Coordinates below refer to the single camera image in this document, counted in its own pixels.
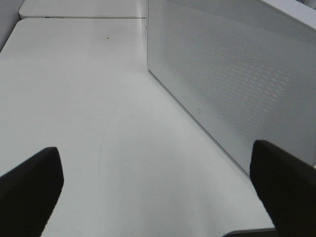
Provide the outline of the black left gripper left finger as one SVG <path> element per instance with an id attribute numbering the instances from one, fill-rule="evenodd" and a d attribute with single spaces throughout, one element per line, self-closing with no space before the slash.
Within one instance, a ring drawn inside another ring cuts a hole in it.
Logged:
<path id="1" fill-rule="evenodd" d="M 60 197 L 64 175 L 59 151 L 47 147 L 0 178 L 0 235 L 41 236 Z"/>

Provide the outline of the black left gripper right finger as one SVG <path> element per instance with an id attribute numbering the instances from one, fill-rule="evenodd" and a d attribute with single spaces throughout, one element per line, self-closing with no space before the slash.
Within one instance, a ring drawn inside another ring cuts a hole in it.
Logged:
<path id="1" fill-rule="evenodd" d="M 276 145 L 256 140 L 250 179 L 280 237 L 316 235 L 316 170 Z"/>

